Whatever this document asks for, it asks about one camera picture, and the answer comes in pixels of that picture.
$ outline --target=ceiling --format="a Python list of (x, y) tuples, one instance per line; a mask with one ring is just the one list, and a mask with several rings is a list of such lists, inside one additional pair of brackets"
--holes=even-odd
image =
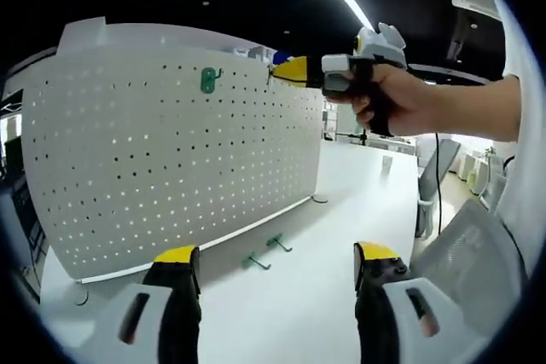
[[(444, 66), (500, 78), (502, 25), (454, 8), (451, 0), (357, 0), (373, 25), (395, 25), (409, 63)], [(70, 21), (105, 15), (108, 23), (149, 22), (193, 26), (261, 43), (294, 55), (351, 53), (361, 24), (342, 0), (4, 0), (0, 70), (56, 46)], [(461, 53), (448, 59), (454, 35), (466, 30)]]

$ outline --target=desk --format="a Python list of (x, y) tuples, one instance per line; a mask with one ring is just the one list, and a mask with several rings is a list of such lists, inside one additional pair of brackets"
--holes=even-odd
[[(393, 157), (388, 175), (381, 173), (384, 155)], [(308, 201), (202, 252), (201, 363), (359, 362), (352, 244), (380, 242), (410, 260), (416, 157), (323, 142), (317, 192), (329, 202)], [(266, 240), (280, 232), (292, 252), (266, 248)], [(242, 269), (250, 251), (271, 269)], [(93, 331), (93, 317), (106, 301), (144, 274), (76, 285), (49, 251), (42, 279), (44, 322), (62, 344), (77, 347)], [(83, 287), (89, 301), (77, 307), (73, 299)]]

